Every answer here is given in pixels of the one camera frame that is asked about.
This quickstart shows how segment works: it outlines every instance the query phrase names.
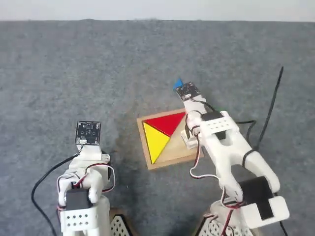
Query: blue object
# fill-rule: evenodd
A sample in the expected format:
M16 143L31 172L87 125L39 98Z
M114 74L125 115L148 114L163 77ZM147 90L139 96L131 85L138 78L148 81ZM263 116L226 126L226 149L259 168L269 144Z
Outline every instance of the blue object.
M178 80L176 81L176 83L174 84L173 89L175 90L177 87L182 86L183 85L183 81L181 79L181 77L178 78Z

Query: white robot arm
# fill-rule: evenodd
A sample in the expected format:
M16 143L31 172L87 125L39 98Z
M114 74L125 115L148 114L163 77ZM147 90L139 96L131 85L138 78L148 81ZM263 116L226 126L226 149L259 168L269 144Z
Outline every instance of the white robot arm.
M57 179L58 210L64 236L111 236L109 200L102 195L115 186L109 154L99 147L100 122L78 121L76 144L80 155ZM111 175L114 184L104 189Z
M216 176L224 192L237 202L243 221L250 229L278 222L289 217L286 202L274 196L280 189L276 174L260 153L253 150L239 131L228 112L218 112L212 107L207 112L206 99L190 82L176 88L184 102L187 126L182 137L188 148L203 145L216 168ZM242 165L257 178L238 183L231 166Z

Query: carpet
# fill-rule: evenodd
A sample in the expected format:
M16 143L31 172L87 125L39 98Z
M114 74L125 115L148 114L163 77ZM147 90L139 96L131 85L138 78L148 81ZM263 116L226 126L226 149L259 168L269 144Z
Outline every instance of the carpet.
M278 175L289 235L313 235L315 218L315 24L279 22L0 22L0 235L50 235L31 203L35 182L76 152L77 120L102 122L101 146L115 150L117 186L107 194L141 236L189 236L221 195L192 163L149 172L136 118L183 107L179 76L235 120L256 119L257 140L283 80L260 152ZM56 179L35 198L57 231ZM209 157L200 173L214 173ZM249 175L233 168L238 180ZM262 228L283 235L279 224Z

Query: white wall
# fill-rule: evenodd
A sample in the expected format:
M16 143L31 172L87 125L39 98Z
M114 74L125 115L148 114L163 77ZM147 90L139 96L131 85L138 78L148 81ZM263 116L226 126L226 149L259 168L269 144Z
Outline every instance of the white wall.
M0 0L0 20L313 21L315 0Z

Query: yellow triangle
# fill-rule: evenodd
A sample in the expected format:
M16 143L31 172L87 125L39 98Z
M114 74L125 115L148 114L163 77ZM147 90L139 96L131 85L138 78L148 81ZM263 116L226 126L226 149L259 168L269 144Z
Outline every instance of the yellow triangle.
M170 138L146 123L143 123L143 127L146 133L151 162L154 164Z

